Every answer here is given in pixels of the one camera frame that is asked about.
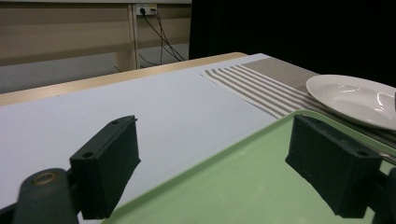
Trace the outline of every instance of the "gray striped cloth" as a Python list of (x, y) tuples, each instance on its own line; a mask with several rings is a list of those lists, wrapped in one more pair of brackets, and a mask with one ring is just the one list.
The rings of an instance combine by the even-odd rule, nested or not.
[(375, 140), (396, 148), (396, 132), (363, 127), (334, 114), (310, 95), (306, 81), (317, 76), (276, 58), (205, 70), (202, 76), (280, 119), (298, 109), (318, 111)]

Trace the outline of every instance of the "electrical outlet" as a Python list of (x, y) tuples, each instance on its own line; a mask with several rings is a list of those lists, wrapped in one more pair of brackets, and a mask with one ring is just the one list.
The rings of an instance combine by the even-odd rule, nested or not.
[(154, 9), (157, 10), (157, 4), (136, 4), (136, 15), (142, 16), (141, 8), (146, 10), (146, 16), (155, 15)]

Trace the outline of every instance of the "dark background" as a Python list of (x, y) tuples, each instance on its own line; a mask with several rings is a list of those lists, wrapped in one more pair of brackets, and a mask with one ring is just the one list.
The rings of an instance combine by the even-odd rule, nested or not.
[(263, 53), (396, 87), (394, 2), (193, 0), (189, 57)]

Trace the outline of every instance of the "plate rim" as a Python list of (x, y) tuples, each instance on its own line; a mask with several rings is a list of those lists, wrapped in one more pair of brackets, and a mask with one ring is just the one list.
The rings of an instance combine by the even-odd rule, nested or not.
[(340, 110), (339, 108), (335, 108), (335, 107), (329, 105), (329, 104), (327, 103), (327, 101), (325, 101), (325, 100), (323, 100), (321, 97), (319, 97), (319, 96), (316, 94), (316, 92), (314, 91), (314, 88), (317, 88), (318, 86), (315, 86), (315, 85), (313, 84), (313, 82), (314, 82), (314, 80), (317, 81), (318, 78), (319, 78), (319, 79), (323, 79), (323, 78), (333, 78), (334, 84), (336, 84), (336, 80), (339, 80), (340, 78), (342, 78), (342, 79), (344, 80), (345, 84), (353, 84), (353, 83), (350, 82), (350, 81), (353, 81), (353, 80), (359, 81), (359, 82), (361, 82), (361, 83), (364, 84), (364, 85), (360, 85), (361, 87), (366, 88), (366, 89), (370, 89), (370, 90), (372, 90), (372, 91), (376, 91), (375, 88), (373, 88), (373, 86), (377, 86), (377, 87), (381, 87), (381, 88), (386, 88), (386, 89), (389, 89), (389, 90), (393, 90), (393, 94), (392, 94), (393, 97), (394, 97), (394, 93), (396, 92), (396, 88), (391, 87), (391, 86), (389, 86), (389, 85), (387, 85), (387, 84), (383, 84), (383, 83), (380, 83), (380, 82), (375, 82), (375, 81), (372, 81), (372, 80), (369, 80), (369, 79), (365, 79), (365, 78), (361, 78), (361, 77), (351, 77), (351, 76), (336, 75), (336, 74), (323, 74), (323, 75), (313, 76), (313, 77), (309, 78), (309, 79), (306, 81), (306, 83), (305, 83), (305, 86), (306, 86), (308, 92), (309, 92), (315, 99), (317, 99), (317, 100), (318, 100), (319, 102), (321, 102), (322, 104), (326, 105), (326, 106), (327, 106), (328, 108), (330, 108), (331, 110), (333, 110), (333, 111), (335, 111), (335, 112), (337, 112), (337, 113), (340, 113), (341, 115), (346, 116), (346, 117), (348, 117), (348, 118), (350, 118), (350, 119), (353, 119), (353, 120), (355, 120), (355, 122), (358, 122), (358, 123), (360, 123), (360, 124), (362, 124), (362, 125), (365, 125), (365, 126), (370, 126), (370, 127), (373, 127), (373, 128), (379, 128), (379, 129), (385, 129), (385, 130), (396, 131), (396, 127), (395, 127), (395, 126), (383, 125), (383, 124), (379, 124), (379, 123), (376, 123), (376, 122), (368, 122), (367, 120), (354, 117), (354, 115), (351, 115), (350, 113), (347, 113), (346, 111)]

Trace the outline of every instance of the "screw hole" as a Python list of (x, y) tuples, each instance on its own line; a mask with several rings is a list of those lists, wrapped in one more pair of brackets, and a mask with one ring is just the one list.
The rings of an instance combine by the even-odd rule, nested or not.
[(93, 155), (93, 153), (91, 153), (91, 152), (86, 152), (86, 153), (82, 154), (82, 157), (83, 157), (83, 158), (89, 158), (89, 157), (91, 157), (92, 155)]
[(55, 180), (56, 176), (57, 176), (57, 174), (54, 173), (54, 172), (44, 173), (44, 174), (38, 175), (33, 180), (33, 184), (34, 185), (45, 185), (45, 184), (48, 184), (49, 182), (52, 182), (53, 180)]

